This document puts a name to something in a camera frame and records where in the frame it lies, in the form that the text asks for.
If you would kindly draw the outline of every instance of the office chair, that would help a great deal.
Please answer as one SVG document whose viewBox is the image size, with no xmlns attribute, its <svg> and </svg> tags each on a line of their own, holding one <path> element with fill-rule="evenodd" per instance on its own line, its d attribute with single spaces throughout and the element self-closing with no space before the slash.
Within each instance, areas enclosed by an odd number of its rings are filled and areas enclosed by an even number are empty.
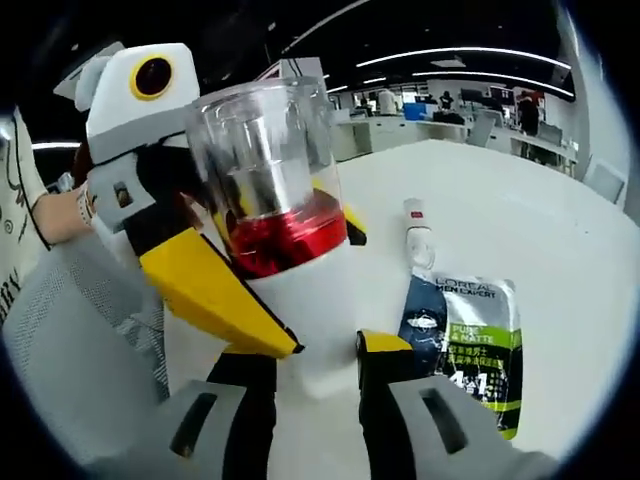
<svg viewBox="0 0 640 480">
<path fill-rule="evenodd" d="M 467 144 L 475 145 L 476 147 L 486 147 L 495 122 L 495 118 L 479 115 L 467 137 Z"/>
<path fill-rule="evenodd" d="M 11 364 L 80 465 L 130 445 L 168 397 L 162 300 L 95 235 L 47 252 L 4 323 Z"/>
</svg>

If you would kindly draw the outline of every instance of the ceiling light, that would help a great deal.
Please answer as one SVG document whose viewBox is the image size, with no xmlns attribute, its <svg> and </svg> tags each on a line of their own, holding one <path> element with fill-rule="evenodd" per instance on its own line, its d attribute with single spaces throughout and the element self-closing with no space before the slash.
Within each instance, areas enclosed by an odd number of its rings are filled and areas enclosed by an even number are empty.
<svg viewBox="0 0 640 480">
<path fill-rule="evenodd" d="M 327 93 L 339 92 L 340 90 L 346 90 L 347 88 L 349 88 L 349 85 L 343 85 L 338 88 L 332 88 L 331 90 L 327 90 Z"/>
<path fill-rule="evenodd" d="M 413 55 L 427 55 L 431 53 L 448 53 L 448 52 L 485 52 L 485 53 L 502 53 L 505 55 L 515 55 L 518 57 L 526 57 L 534 60 L 540 60 L 541 62 L 552 63 L 559 67 L 571 70 L 571 65 L 554 60 L 553 58 L 543 57 L 542 55 L 536 55 L 535 53 L 521 52 L 518 50 L 509 50 L 506 48 L 493 48 L 493 47 L 447 47 L 447 48 L 432 48 L 429 50 L 415 50 L 413 52 L 397 53 L 396 55 L 389 55 L 388 57 L 374 58 L 356 65 L 356 67 L 365 67 L 367 65 L 373 65 L 374 63 L 385 62 L 387 60 L 393 60 L 395 58 L 411 57 Z"/>
<path fill-rule="evenodd" d="M 387 77 L 378 77 L 378 78 L 372 78 L 371 80 L 365 80 L 362 83 L 373 83 L 373 82 L 382 82 L 383 80 L 386 80 Z"/>
<path fill-rule="evenodd" d="M 527 78 L 522 78 L 522 77 L 514 77 L 512 75 L 503 75 L 501 73 L 443 71 L 443 72 L 418 72 L 413 74 L 414 77 L 440 76 L 440 75 L 471 75 L 474 77 L 485 76 L 485 77 L 504 78 L 507 80 L 514 80 L 516 82 L 531 83 L 533 85 L 538 85 L 539 87 L 555 90 L 556 92 L 560 92 L 569 97 L 575 97 L 573 93 L 567 90 L 563 90 L 562 88 L 554 87 L 553 85 L 549 85 L 547 83 L 538 82 L 536 80 L 529 80 Z"/>
<path fill-rule="evenodd" d="M 459 58 L 451 58 L 448 60 L 434 60 L 432 65 L 440 68 L 464 68 L 466 65 Z"/>
<path fill-rule="evenodd" d="M 31 145 L 33 150 L 48 150 L 53 148 L 78 148 L 80 146 L 80 142 L 45 142 L 45 143 L 34 143 Z"/>
</svg>

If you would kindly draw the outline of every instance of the white table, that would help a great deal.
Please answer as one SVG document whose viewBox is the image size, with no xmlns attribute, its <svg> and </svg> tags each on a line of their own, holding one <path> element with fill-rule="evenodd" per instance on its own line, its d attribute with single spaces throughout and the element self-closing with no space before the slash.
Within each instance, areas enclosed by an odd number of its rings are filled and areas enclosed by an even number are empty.
<svg viewBox="0 0 640 480">
<path fill-rule="evenodd" d="M 607 401 L 634 338 L 640 230 L 566 175 L 468 145 L 427 140 L 345 162 L 339 171 L 344 200 L 368 228 L 369 243 L 354 247 L 345 266 L 360 278 L 354 301 L 361 325 L 398 329 L 409 281 L 402 201 L 422 198 L 438 239 L 436 269 L 515 281 L 524 378 L 513 443 L 562 458 Z M 206 376 L 218 341 L 173 318 L 166 337 L 172 389 Z M 284 440 L 272 449 L 271 478 L 367 478 L 364 443 L 338 435 L 358 436 L 357 402 L 354 385 L 324 404 L 279 411 L 276 437 Z M 296 431 L 305 422 L 313 429 Z M 312 445 L 321 450 L 313 453 Z"/>
<path fill-rule="evenodd" d="M 576 151 L 570 148 L 565 148 L 560 145 L 555 145 L 551 142 L 543 140 L 542 138 L 526 135 L 522 132 L 511 130 L 509 128 L 494 128 L 492 135 L 497 137 L 506 137 L 509 139 L 510 150 L 508 153 L 512 153 L 516 156 L 520 156 L 521 145 L 528 143 L 529 145 L 535 145 L 543 150 L 552 152 L 558 155 L 561 159 L 562 171 L 569 176 L 574 176 L 574 166 L 577 163 Z"/>
</svg>

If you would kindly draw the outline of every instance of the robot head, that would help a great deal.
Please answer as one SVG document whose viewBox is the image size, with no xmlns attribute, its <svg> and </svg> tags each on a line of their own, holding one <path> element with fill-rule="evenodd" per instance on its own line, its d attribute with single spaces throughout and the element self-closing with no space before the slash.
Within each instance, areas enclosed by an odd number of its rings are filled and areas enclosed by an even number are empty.
<svg viewBox="0 0 640 480">
<path fill-rule="evenodd" d="M 95 89 L 89 92 L 87 140 L 96 163 L 121 153 L 118 145 L 126 152 L 184 131 L 179 112 L 200 96 L 191 51 L 181 43 L 121 50 L 103 68 L 89 70 L 94 78 L 79 85 Z M 118 129 L 125 125 L 137 138 Z"/>
</svg>

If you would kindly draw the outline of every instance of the computer monitor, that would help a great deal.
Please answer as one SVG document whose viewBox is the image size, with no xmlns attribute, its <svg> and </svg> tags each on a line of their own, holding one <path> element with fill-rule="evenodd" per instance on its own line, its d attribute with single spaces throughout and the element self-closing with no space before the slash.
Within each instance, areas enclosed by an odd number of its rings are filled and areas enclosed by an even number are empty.
<svg viewBox="0 0 640 480">
<path fill-rule="evenodd" d="M 485 96 L 481 90 L 472 90 L 470 88 L 462 88 L 460 90 L 460 98 L 463 102 L 482 103 Z"/>
<path fill-rule="evenodd" d="M 500 105 L 515 105 L 513 90 L 502 87 L 489 87 L 489 94 Z"/>
</svg>

